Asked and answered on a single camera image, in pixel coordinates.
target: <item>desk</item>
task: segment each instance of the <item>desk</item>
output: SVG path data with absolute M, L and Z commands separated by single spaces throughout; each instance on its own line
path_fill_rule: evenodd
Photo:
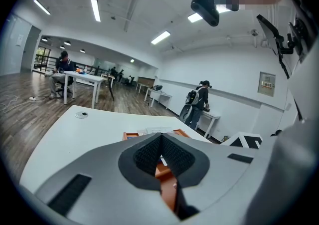
M 69 77 L 73 77 L 74 82 L 73 82 L 72 98 L 75 98 L 76 79 L 82 79 L 82 80 L 94 82 L 93 98 L 92 98 L 92 109 L 94 109 L 94 103 L 97 103 L 99 100 L 100 87 L 101 87 L 101 82 L 103 81 L 103 78 L 94 76 L 94 75 L 89 75 L 89 74 L 79 74 L 74 71 L 65 71 L 64 73 L 65 73 L 64 104 L 67 104 L 68 80 L 69 80 Z
M 112 88 L 112 86 L 113 86 L 113 81 L 114 81 L 114 76 L 112 76 L 112 75 L 106 75 L 106 74 L 101 74 L 101 77 L 102 77 L 102 78 L 111 78 L 111 79 L 112 79 L 112 81 L 111 81 L 111 88 Z
M 170 103 L 170 101 L 171 101 L 172 96 L 171 96 L 171 95 L 167 95 L 167 94 L 165 94 L 165 93 L 162 93 L 162 92 L 159 92 L 159 91 L 155 91 L 155 90 L 153 90 L 153 89 L 148 88 L 148 89 L 147 89 L 147 91 L 146 91 L 146 95 L 145 95 L 144 101 L 146 101 L 146 98 L 148 97 L 148 92 L 149 92 L 149 91 L 150 91 L 150 92 L 153 92 L 153 93 L 156 93 L 156 94 L 159 94 L 159 97 L 160 97 L 161 95 L 169 97 L 169 101 L 168 101 L 168 104 L 167 104 L 167 106 L 166 106 L 166 110 L 167 110 L 167 109 L 168 109 L 168 107 L 169 107 L 169 103 Z M 153 107 L 154 100 L 155 100 L 155 98 L 153 98 L 153 100 L 152 100 L 151 108 Z
M 208 126 L 208 128 L 207 128 L 207 131 L 206 131 L 205 135 L 204 135 L 204 137 L 206 138 L 207 135 L 209 135 L 210 129 L 211 129 L 211 127 L 213 126 L 215 120 L 216 120 L 216 119 L 219 119 L 220 116 L 219 116 L 217 113 L 214 113 L 214 112 L 211 112 L 211 111 L 210 111 L 210 112 L 203 111 L 203 113 L 202 113 L 201 116 L 204 116 L 204 117 L 206 117 L 206 118 L 211 119 L 211 122 L 210 122 L 210 124 L 209 124 L 209 126 Z
M 140 93 L 140 91 L 141 91 L 141 87 L 142 87 L 142 86 L 143 86 L 143 87 L 147 87 L 147 88 L 149 88 L 149 86 L 148 86 L 148 85 L 141 84 L 141 83 L 137 83 L 137 84 L 136 84 L 136 89 L 135 89 L 135 91 L 138 89 L 138 85 L 140 85 L 139 93 Z
M 78 119 L 77 112 L 86 112 L 88 117 Z M 34 194 L 48 178 L 86 152 L 120 142 L 124 132 L 146 127 L 181 129 L 193 139 L 210 143 L 175 117 L 108 112 L 73 105 L 38 143 L 24 167 L 20 184 Z

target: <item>window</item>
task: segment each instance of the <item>window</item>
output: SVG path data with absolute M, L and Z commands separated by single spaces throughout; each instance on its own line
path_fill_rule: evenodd
M 47 64 L 48 57 L 41 57 L 41 56 L 50 56 L 50 52 L 51 52 L 51 49 L 39 46 L 36 51 L 37 56 L 35 58 L 35 62 L 41 63 L 41 64 Z
M 37 55 L 44 55 L 49 56 L 51 52 L 51 49 L 45 48 L 45 47 L 38 47 L 38 50 L 36 51 Z

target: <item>black cap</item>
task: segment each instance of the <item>black cap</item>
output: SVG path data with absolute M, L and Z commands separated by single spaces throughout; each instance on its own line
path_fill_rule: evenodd
M 207 86 L 210 85 L 208 80 L 203 81 L 203 86 L 206 86 L 206 85 L 207 85 Z
M 65 50 L 61 52 L 61 58 L 65 58 L 68 56 L 68 52 L 66 52 Z

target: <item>jeans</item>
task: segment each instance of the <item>jeans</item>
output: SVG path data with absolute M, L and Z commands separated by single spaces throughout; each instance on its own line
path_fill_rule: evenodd
M 63 74 L 63 73 L 55 73 L 49 78 L 51 95 L 53 95 L 53 96 L 56 96 L 55 83 L 58 82 L 58 81 L 64 83 L 65 74 Z
M 197 123 L 199 122 L 202 110 L 193 106 L 193 109 L 189 115 L 189 117 L 185 120 L 185 124 L 189 126 L 191 129 L 195 130 Z

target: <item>person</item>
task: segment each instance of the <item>person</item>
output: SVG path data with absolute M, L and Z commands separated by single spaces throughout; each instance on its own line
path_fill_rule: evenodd
M 124 72 L 124 70 L 122 69 L 122 71 L 120 71 L 120 73 L 119 73 L 119 76 L 118 76 L 118 82 L 121 82 L 121 80 L 122 80 L 122 77 L 123 77 L 123 72 Z
M 132 82 L 132 76 L 129 76 L 129 77 L 125 80 L 124 84 L 125 84 L 125 85 L 130 85 L 131 82 Z
M 54 74 L 49 78 L 51 90 L 50 99 L 56 98 L 55 83 L 64 82 L 64 71 L 74 71 L 74 63 L 69 59 L 68 52 L 65 50 L 61 52 L 60 58 L 57 59 L 55 63 L 55 69 L 53 70 Z
M 115 66 L 111 69 L 111 71 L 110 71 L 110 75 L 112 75 L 112 76 L 115 76 L 115 74 L 116 74 L 116 69 L 115 69 Z
M 192 111 L 189 117 L 185 120 L 185 124 L 193 130 L 195 130 L 195 127 L 200 119 L 201 113 L 204 109 L 204 104 L 206 104 L 207 109 L 209 108 L 209 104 L 208 104 L 209 85 L 210 85 L 209 81 L 205 80 L 203 81 L 202 86 L 196 87 L 196 90 L 198 90 L 198 94 L 199 94 L 198 103 L 195 105 L 192 105 Z

